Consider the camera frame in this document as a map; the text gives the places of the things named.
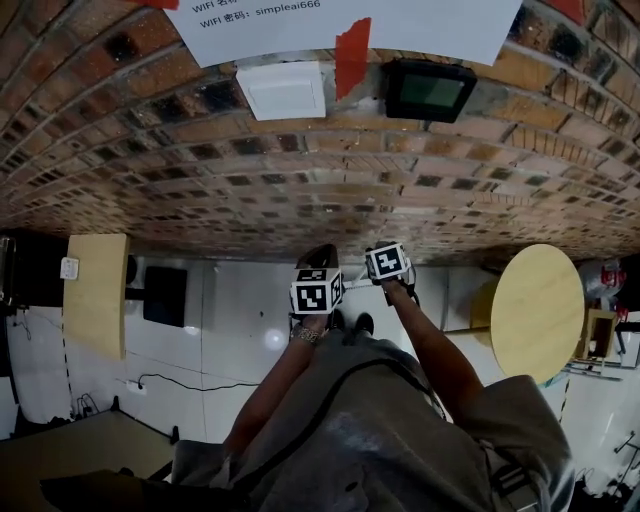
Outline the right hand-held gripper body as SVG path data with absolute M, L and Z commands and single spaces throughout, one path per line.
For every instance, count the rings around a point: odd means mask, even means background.
M 415 296 L 416 271 L 399 242 L 382 242 L 375 248 L 365 251 L 367 275 L 373 285 L 383 281 L 396 280 L 407 291 Z

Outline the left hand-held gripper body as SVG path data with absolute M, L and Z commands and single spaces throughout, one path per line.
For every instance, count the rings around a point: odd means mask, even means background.
M 295 315 L 328 315 L 342 301 L 343 292 L 343 273 L 334 245 L 320 245 L 298 260 L 290 287 Z

